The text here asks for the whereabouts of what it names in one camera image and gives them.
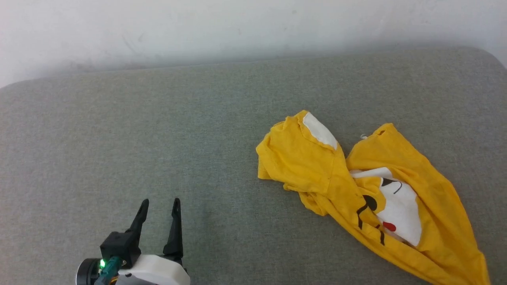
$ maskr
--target gray fabric surface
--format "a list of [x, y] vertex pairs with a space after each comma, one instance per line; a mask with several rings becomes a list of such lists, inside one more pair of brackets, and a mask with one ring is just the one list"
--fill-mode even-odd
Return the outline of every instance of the gray fabric surface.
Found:
[[424, 283], [257, 179], [269, 128], [311, 111], [348, 153], [385, 122], [456, 187], [507, 282], [507, 71], [475, 49], [86, 74], [0, 90], [0, 280], [71, 284], [142, 199], [159, 254], [174, 197], [193, 284]]

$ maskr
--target red tongue print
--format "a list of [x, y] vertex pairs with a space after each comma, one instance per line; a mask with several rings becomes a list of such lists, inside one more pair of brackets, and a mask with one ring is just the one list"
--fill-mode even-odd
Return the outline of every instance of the red tongue print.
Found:
[[388, 223], [388, 222], [382, 222], [382, 225], [384, 226], [384, 228], [390, 230], [391, 232], [395, 232], [396, 231], [396, 226], [391, 224], [391, 223]]

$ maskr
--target yellow t-shirt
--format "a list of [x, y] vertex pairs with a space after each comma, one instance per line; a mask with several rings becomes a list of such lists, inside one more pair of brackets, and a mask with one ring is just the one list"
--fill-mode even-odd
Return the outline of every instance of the yellow t-shirt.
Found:
[[400, 268], [431, 283], [490, 283], [456, 190], [392, 124], [345, 159], [331, 132], [301, 111], [274, 125], [256, 151], [259, 178], [283, 182]]

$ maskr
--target white patch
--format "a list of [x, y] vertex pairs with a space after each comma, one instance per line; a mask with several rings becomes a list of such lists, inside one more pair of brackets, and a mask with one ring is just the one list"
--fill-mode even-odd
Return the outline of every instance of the white patch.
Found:
[[367, 171], [351, 170], [353, 178], [380, 177], [379, 190], [385, 198], [385, 208], [377, 213], [387, 234], [400, 240], [400, 238], [413, 246], [417, 246], [421, 239], [422, 227], [419, 218], [419, 207], [416, 202], [417, 194], [410, 185], [392, 177], [387, 167]]
[[392, 231], [409, 244], [417, 246], [421, 239], [422, 227], [419, 218], [419, 207], [415, 201], [417, 194], [410, 185], [390, 179], [390, 184], [380, 186], [380, 191], [384, 194], [385, 208], [377, 213], [381, 222], [390, 223], [396, 226]]
[[375, 169], [366, 170], [366, 171], [351, 170], [349, 172], [353, 178], [372, 177], [373, 176], [373, 177], [384, 177], [384, 178], [389, 178], [389, 179], [393, 180], [392, 173], [389, 170], [389, 168], [387, 168], [387, 167], [380, 167], [380, 168], [375, 168]]
[[310, 130], [312, 136], [319, 142], [325, 145], [329, 145], [335, 150], [338, 148], [338, 142], [336, 141], [333, 134], [310, 112], [306, 113], [305, 117], [303, 118], [303, 124]]

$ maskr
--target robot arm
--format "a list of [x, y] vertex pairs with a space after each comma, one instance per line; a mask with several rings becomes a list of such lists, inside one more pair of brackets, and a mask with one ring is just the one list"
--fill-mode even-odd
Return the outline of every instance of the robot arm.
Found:
[[174, 200], [172, 225], [163, 255], [142, 255], [139, 239], [148, 215], [145, 199], [132, 225], [124, 233], [112, 232], [100, 246], [102, 259], [85, 259], [76, 285], [190, 285], [182, 266], [183, 239], [179, 199]]

